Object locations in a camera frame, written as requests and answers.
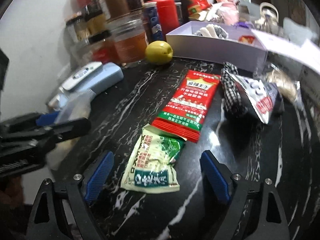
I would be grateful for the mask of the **blue white tube bottle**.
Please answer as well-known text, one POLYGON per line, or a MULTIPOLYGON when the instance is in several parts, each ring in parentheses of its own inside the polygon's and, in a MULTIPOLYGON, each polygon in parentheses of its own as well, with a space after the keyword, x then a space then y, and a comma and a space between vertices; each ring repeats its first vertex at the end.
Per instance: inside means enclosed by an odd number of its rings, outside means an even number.
POLYGON ((154 41, 163 41, 163 32, 159 20, 156 2, 147 2, 143 4, 144 25, 149 43, 154 41))

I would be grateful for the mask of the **green white snack packet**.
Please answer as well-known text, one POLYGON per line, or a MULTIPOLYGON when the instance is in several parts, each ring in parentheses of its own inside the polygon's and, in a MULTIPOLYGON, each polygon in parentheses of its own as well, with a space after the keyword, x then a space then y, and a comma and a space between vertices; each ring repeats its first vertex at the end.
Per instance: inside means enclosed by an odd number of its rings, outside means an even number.
POLYGON ((120 187, 147 194, 177 192, 175 163, 186 139, 150 124, 142 132, 131 152, 120 187))

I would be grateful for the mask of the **red flat snack packet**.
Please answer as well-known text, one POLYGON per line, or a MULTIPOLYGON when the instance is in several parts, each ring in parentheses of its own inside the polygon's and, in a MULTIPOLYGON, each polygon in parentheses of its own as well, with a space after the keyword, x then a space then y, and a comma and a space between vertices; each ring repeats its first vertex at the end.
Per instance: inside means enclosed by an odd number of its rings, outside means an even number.
POLYGON ((197 143, 220 76, 189 70, 152 126, 197 143))

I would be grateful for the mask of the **lavender open gift box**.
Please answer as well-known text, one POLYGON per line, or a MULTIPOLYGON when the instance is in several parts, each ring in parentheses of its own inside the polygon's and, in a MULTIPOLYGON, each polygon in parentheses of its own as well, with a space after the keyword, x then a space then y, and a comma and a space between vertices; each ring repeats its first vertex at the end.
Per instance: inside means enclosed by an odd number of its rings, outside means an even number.
POLYGON ((295 60, 319 73, 319 47, 310 40, 298 46, 286 39, 258 30, 220 24, 227 39, 195 36, 207 22, 188 22, 166 35, 174 56, 222 64, 230 62, 238 68, 255 72, 263 69, 269 52, 295 60), (242 35, 255 37, 253 44, 239 42, 242 35))

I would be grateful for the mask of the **red cylindrical canister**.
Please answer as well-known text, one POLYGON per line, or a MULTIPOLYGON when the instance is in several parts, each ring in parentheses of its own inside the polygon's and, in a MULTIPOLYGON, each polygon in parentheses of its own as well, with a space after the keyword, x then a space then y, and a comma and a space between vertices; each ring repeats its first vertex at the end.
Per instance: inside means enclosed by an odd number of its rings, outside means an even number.
POLYGON ((156 2, 159 21, 164 39, 166 35, 180 26, 174 0, 152 0, 156 2))

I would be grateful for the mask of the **clear tub orange contents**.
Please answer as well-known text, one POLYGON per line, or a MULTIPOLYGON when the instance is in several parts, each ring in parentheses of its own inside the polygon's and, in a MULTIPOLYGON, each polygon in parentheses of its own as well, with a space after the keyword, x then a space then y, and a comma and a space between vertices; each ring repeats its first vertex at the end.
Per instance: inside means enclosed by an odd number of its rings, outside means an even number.
POLYGON ((140 18, 122 18, 107 25, 121 63, 143 60, 148 40, 140 18))

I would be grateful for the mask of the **purple white snack bag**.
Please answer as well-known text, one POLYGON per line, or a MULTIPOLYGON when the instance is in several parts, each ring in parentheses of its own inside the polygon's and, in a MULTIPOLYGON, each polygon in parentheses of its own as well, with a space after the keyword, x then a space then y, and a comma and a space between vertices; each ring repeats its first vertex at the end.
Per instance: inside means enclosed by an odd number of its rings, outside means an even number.
POLYGON ((241 102, 249 113, 263 124, 268 124, 274 116, 284 112, 284 101, 275 83, 252 79, 226 71, 235 84, 241 102))

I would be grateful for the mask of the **red gold snack packet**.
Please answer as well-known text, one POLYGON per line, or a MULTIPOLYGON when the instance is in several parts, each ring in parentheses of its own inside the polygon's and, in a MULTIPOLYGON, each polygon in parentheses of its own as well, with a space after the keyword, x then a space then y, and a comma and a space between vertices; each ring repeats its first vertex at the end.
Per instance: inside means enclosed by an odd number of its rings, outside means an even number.
POLYGON ((239 37, 238 41, 242 43, 253 44, 255 37, 252 35, 242 35, 239 37))

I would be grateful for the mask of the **bag of rubber bands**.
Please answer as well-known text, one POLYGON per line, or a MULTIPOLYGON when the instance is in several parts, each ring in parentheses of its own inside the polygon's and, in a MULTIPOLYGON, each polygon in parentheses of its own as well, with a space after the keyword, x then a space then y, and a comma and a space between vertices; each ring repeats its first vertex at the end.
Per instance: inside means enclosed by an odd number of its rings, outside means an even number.
POLYGON ((256 70, 253 76, 274 83, 279 93, 292 104, 297 104, 301 99, 300 82, 292 80, 283 70, 272 63, 266 64, 263 70, 256 70))

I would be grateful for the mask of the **red snack bag in clutter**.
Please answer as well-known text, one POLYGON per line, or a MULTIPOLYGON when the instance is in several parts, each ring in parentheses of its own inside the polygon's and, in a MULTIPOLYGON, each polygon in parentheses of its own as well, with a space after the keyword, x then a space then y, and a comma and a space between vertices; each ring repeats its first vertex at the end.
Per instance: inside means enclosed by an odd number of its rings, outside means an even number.
POLYGON ((188 13, 189 15, 207 10, 212 5, 207 0, 190 0, 188 5, 188 13))

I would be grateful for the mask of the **black white checkered cloth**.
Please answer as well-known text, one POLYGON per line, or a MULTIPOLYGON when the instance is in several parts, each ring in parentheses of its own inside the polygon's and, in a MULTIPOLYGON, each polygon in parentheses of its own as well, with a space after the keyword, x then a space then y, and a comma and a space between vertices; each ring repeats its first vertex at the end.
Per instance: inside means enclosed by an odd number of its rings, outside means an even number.
POLYGON ((245 115, 248 109, 242 104, 239 90, 230 74, 238 75, 238 68, 229 62, 224 62, 220 79, 225 99, 224 111, 227 119, 234 119, 245 115))

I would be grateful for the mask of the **pink cup stack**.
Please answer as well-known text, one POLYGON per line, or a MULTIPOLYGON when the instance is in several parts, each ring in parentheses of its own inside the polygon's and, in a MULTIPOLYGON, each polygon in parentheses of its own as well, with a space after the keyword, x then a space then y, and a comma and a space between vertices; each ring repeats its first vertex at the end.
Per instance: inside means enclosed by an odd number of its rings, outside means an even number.
POLYGON ((220 4, 216 14, 219 15, 224 24, 234 25, 239 22, 239 11, 235 0, 216 0, 220 4))

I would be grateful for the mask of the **white glass teapot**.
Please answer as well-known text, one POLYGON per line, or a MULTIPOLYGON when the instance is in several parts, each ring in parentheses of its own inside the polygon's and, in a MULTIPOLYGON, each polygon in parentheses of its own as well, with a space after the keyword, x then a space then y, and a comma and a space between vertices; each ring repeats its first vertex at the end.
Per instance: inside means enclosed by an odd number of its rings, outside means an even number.
POLYGON ((260 4, 260 18, 255 21, 255 27, 259 31, 264 31, 279 36, 283 29, 279 26, 279 12, 271 3, 260 4))

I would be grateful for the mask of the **blue grey handheld device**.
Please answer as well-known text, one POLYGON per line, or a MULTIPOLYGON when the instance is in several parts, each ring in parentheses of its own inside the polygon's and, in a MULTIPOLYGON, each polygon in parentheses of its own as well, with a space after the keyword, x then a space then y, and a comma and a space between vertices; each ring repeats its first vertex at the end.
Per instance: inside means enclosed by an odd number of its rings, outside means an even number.
POLYGON ((59 114, 56 123, 87 118, 91 101, 123 78, 118 65, 91 62, 72 73, 52 92, 46 102, 48 111, 59 114))

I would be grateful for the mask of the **small nut jar black lid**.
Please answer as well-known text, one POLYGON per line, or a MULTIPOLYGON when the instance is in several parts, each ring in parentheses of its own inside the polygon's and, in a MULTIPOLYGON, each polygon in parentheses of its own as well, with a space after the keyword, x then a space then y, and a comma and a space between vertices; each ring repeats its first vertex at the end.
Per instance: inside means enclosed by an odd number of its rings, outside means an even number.
POLYGON ((81 12, 73 14, 71 17, 65 20, 65 23, 66 29, 74 43, 78 43, 90 37, 91 34, 81 12))

